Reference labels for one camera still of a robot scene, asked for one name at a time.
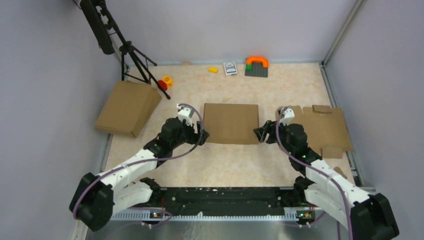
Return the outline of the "large cardboard box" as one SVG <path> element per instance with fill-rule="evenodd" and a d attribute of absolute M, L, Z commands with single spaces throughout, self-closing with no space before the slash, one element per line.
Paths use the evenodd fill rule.
<path fill-rule="evenodd" d="M 254 129 L 259 127 L 257 104 L 205 103 L 204 128 L 208 143 L 225 145 L 257 145 Z"/>

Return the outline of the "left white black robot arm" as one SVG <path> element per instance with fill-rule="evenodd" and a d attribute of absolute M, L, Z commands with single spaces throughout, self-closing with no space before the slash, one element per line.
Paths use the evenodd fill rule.
<path fill-rule="evenodd" d="M 118 193 L 135 178 L 157 168 L 159 162 L 175 159 L 172 154 L 179 146 L 192 145 L 192 152 L 208 137 L 203 120 L 189 123 L 178 117 L 167 119 L 156 137 L 133 157 L 108 171 L 97 175 L 88 172 L 81 178 L 69 204 L 73 218 L 92 231 L 100 230 L 117 211 Z"/>

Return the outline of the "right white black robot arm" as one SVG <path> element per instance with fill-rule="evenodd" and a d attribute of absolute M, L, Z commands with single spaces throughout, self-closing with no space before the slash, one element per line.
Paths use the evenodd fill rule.
<path fill-rule="evenodd" d="M 253 130 L 259 142 L 277 143 L 291 166 L 301 173 L 293 185 L 293 200 L 299 206 L 312 204 L 346 228 L 351 240 L 392 240 L 399 236 L 389 200 L 357 187 L 330 167 L 308 145 L 304 127 L 268 120 Z"/>

